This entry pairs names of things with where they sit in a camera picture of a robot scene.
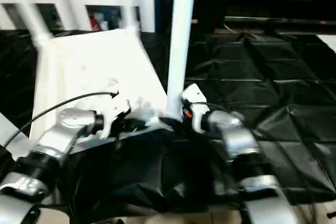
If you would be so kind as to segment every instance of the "black tarp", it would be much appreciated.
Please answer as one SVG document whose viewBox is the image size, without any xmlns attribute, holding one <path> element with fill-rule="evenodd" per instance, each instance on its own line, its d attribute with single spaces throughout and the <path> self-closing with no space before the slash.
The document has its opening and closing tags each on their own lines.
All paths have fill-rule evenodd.
<svg viewBox="0 0 336 224">
<path fill-rule="evenodd" d="M 169 37 L 141 39 L 166 88 Z M 0 31 L 0 45 L 0 112 L 20 126 L 31 117 L 36 50 L 17 31 Z M 244 115 L 292 204 L 336 199 L 336 55 L 327 45 L 316 36 L 193 35 L 187 65 L 186 86 Z M 64 167 L 64 202 L 83 223 L 200 211 L 237 195 L 226 167 L 194 139 L 158 130 L 122 143 L 71 155 Z M 7 171 L 11 160 L 0 159 Z"/>
</svg>

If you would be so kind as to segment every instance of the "black cable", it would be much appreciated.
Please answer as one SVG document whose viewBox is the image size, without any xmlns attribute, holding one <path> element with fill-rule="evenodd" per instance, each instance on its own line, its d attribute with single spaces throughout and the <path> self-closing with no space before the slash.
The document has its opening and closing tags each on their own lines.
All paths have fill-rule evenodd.
<svg viewBox="0 0 336 224">
<path fill-rule="evenodd" d="M 74 98 L 71 98 L 67 101 L 64 101 L 64 102 L 61 102 L 59 104 L 56 104 L 55 106 L 52 106 L 51 108 L 39 113 L 38 115 L 36 115 L 35 117 L 33 117 L 29 122 L 27 122 L 26 124 L 24 124 L 21 128 L 19 128 L 4 144 L 3 144 L 3 148 L 6 148 L 13 140 L 14 138 L 21 132 L 23 131 L 26 127 L 30 126 L 35 120 L 39 119 L 41 116 L 49 113 L 50 111 L 54 110 L 54 109 L 57 109 L 67 103 L 70 103 L 70 102 L 73 102 L 73 101 L 76 101 L 76 100 L 79 100 L 79 99 L 82 99 L 82 98 L 85 98 L 85 97 L 91 97 L 91 96 L 94 96 L 94 95 L 110 95 L 112 97 L 115 96 L 114 93 L 110 93 L 110 92 L 96 92 L 96 93 L 88 93 L 88 94 L 83 94 L 83 95 L 79 95 L 77 97 L 74 97 Z"/>
<path fill-rule="evenodd" d="M 218 110 L 221 110 L 221 111 L 224 111 L 224 112 L 228 112 L 227 109 L 225 109 L 223 106 L 220 106 L 220 105 L 217 105 L 217 104 L 214 104 L 214 103 L 210 103 L 210 102 L 192 102 L 191 104 L 204 104 L 204 105 L 208 105 L 208 106 L 211 106 L 211 107 L 214 107 Z"/>
</svg>

